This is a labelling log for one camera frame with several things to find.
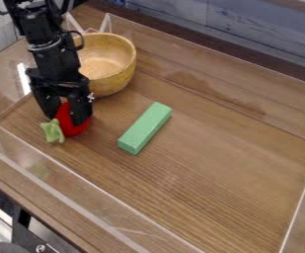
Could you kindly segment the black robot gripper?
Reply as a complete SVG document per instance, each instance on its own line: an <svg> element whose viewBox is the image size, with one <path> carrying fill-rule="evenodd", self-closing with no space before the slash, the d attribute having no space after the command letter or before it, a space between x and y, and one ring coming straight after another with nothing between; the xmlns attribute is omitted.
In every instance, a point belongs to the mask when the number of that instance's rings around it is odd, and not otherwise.
<svg viewBox="0 0 305 253"><path fill-rule="evenodd" d="M60 97L65 98L72 124L80 126L92 115L88 79L79 72L77 52L84 47L83 35L77 31L29 31L25 39L36 64L25 74L40 109L52 119Z"/></svg>

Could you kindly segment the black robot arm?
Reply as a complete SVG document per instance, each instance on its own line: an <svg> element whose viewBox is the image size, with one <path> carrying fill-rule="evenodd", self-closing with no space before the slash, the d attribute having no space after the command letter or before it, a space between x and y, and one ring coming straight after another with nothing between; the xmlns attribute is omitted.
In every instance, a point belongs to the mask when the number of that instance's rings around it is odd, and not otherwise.
<svg viewBox="0 0 305 253"><path fill-rule="evenodd" d="M25 69L29 86L44 115L52 119L61 105L69 106L67 115L80 126L92 115L92 93L88 78L79 72L77 52L84 48L79 31L61 27L63 9L53 0L3 0L5 10L19 33L25 37L27 50L36 67Z"/></svg>

